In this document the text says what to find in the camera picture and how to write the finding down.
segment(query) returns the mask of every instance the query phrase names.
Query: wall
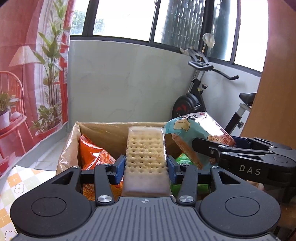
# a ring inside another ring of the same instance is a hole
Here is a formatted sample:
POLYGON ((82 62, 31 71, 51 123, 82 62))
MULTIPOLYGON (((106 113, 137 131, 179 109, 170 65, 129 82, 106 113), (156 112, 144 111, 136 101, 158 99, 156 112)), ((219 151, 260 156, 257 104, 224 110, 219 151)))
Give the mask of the wall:
MULTIPOLYGON (((208 85, 202 94, 207 112, 225 128, 242 102, 239 94, 257 92, 260 77, 221 64, 212 64, 215 69, 228 76, 239 76, 237 80, 228 80, 218 73, 208 71, 202 79, 202 82, 208 85)), ((246 122, 248 115, 248 112, 244 113, 242 122, 246 122)), ((232 135, 239 136, 241 131, 242 129, 236 127, 232 135)))
POLYGON ((193 75, 189 57, 148 46, 71 41, 69 121, 168 121, 193 75))

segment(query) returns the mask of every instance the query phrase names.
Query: window frame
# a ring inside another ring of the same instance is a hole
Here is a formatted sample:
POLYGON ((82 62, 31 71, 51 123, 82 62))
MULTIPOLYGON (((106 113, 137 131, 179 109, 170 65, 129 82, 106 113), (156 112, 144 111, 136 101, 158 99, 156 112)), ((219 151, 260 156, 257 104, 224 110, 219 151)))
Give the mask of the window frame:
MULTIPOLYGON (((199 45, 198 45, 199 51, 201 51, 203 48, 202 36, 205 33, 211 32, 211 30, 212 30, 214 2, 215 2, 214 0, 205 0, 205 9, 204 9, 204 15, 203 15, 202 29, 201 29, 200 41, 199 41, 199 45)), ((155 47, 155 48, 159 48, 159 49, 164 49, 164 50, 168 50, 168 51, 172 51, 172 52, 176 52, 176 53, 181 54, 180 49, 178 47, 154 42, 154 36, 155 36, 155 30, 156 30, 158 15, 159 15, 160 4, 161 4, 161 0, 155 0, 155 11, 154 11, 154 16, 153 16, 149 41, 130 39, 130 38, 122 38, 122 37, 93 35, 94 25, 95 25, 95 21, 96 21, 96 14, 97 14, 98 6, 99 6, 99 0, 90 0, 89 1, 82 34, 81 35, 71 35, 70 40, 97 40, 97 41, 132 43, 132 44, 145 45, 145 46, 155 47)), ((253 74, 255 76, 261 77, 262 72, 234 63, 236 52, 237 52, 238 40, 239 40, 240 16, 241 16, 241 0, 237 0, 237 21, 236 21, 234 41, 233 41, 230 61, 225 61, 225 60, 221 60, 221 59, 217 59, 217 58, 213 58, 213 57, 208 57, 208 59, 210 62, 222 64, 222 65, 232 67, 232 68, 253 74)))

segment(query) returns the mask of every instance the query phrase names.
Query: bike seat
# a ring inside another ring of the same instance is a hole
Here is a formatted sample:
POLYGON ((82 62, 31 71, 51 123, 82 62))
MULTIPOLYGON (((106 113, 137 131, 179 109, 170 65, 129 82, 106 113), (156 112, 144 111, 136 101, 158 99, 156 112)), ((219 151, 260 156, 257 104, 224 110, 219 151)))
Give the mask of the bike seat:
POLYGON ((253 101, 255 99, 256 93, 240 93, 239 97, 240 99, 247 105, 252 106, 253 101))

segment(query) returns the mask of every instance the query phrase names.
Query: wooden door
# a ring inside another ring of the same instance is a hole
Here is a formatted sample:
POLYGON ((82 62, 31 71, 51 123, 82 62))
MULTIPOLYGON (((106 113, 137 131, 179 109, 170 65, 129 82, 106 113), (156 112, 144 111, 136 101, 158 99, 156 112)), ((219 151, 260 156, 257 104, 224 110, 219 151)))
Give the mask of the wooden door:
POLYGON ((268 14, 264 69, 241 136, 296 149, 296 11, 284 0, 268 0, 268 14))

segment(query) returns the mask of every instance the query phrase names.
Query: window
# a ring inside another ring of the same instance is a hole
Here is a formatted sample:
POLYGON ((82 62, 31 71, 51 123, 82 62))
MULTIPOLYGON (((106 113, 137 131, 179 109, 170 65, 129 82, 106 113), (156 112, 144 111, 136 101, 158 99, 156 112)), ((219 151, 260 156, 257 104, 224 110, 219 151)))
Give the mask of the window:
POLYGON ((212 33, 215 45, 208 56, 230 61, 237 21, 237 0, 215 0, 212 33))
POLYGON ((241 25, 234 63, 262 72, 267 37, 267 0, 242 0, 241 25))
POLYGON ((74 6, 71 35, 81 35, 89 0, 76 0, 74 6))
POLYGON ((201 36, 208 32, 215 37, 215 46, 204 53, 210 61, 260 75, 268 38, 267 0, 76 0, 71 39, 201 51, 201 36))
POLYGON ((198 48, 205 0, 161 0, 154 42, 198 48))
POLYGON ((149 41, 154 10, 153 0, 100 0, 94 35, 149 41))

